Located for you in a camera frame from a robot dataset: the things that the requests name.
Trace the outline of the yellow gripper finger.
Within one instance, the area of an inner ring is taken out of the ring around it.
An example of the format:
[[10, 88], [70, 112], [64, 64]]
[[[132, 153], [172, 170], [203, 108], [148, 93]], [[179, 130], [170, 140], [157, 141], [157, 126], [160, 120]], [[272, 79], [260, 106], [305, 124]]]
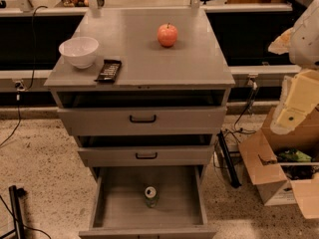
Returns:
[[304, 69], [294, 77], [285, 76], [279, 105], [272, 116], [271, 130], [276, 134], [295, 130], [318, 105], [318, 71]]

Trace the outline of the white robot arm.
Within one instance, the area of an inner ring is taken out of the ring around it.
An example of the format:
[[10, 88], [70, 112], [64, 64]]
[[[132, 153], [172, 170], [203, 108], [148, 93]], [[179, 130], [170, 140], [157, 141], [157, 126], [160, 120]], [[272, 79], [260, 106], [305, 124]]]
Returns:
[[294, 26], [268, 47], [277, 55], [287, 53], [301, 68], [294, 77], [285, 77], [279, 105], [270, 128], [277, 134], [295, 130], [319, 105], [319, 0], [313, 0]]

